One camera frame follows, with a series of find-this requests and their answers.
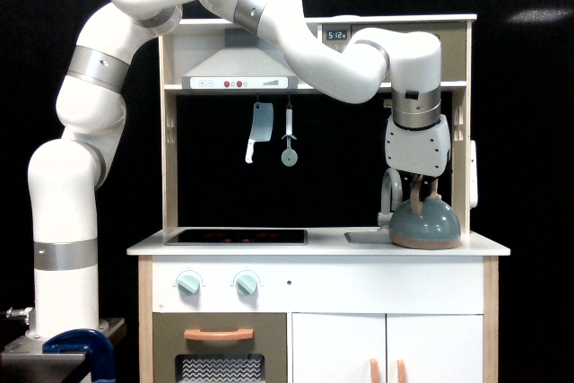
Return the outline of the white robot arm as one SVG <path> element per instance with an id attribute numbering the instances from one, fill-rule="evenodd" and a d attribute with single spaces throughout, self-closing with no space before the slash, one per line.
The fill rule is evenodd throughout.
<path id="1" fill-rule="evenodd" d="M 388 130 L 398 133 L 386 146 L 389 166 L 428 177 L 446 168 L 451 145 L 435 35 L 366 28 L 339 52 L 311 33 L 301 0 L 110 0 L 84 24 L 57 95 L 64 132 L 29 162 L 35 329 L 42 339 L 100 323 L 95 193 L 126 122 L 120 92 L 136 51 L 173 32 L 182 5 L 192 1 L 278 47 L 304 83 L 336 100 L 370 100 L 389 80 Z"/>

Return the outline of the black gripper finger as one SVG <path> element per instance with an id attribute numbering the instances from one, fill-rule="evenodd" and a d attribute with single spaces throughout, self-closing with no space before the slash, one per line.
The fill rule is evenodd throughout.
<path id="1" fill-rule="evenodd" d="M 438 184 L 439 184 L 438 178 L 431 178 L 429 180 L 430 185 L 429 198 L 440 198 L 440 194 L 438 192 Z"/>
<path id="2" fill-rule="evenodd" d="M 401 172 L 403 198 L 409 198 L 413 187 L 413 174 Z"/>

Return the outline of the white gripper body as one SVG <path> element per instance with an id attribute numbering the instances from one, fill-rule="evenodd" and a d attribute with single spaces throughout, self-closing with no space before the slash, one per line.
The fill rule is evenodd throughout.
<path id="1" fill-rule="evenodd" d="M 385 134 L 387 166 L 399 171 L 439 177 L 450 156 L 450 132 L 445 115 L 439 123 L 424 130 L 407 130 L 390 118 Z"/>

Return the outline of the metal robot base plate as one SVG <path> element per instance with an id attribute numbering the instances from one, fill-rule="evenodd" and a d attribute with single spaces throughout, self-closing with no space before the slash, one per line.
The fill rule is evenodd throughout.
<path id="1" fill-rule="evenodd" d="M 113 346 L 126 336 L 123 318 L 101 319 L 96 329 L 73 329 L 51 338 L 29 330 L 10 342 L 2 351 L 4 361 L 81 360 L 94 353 L 108 361 Z"/>

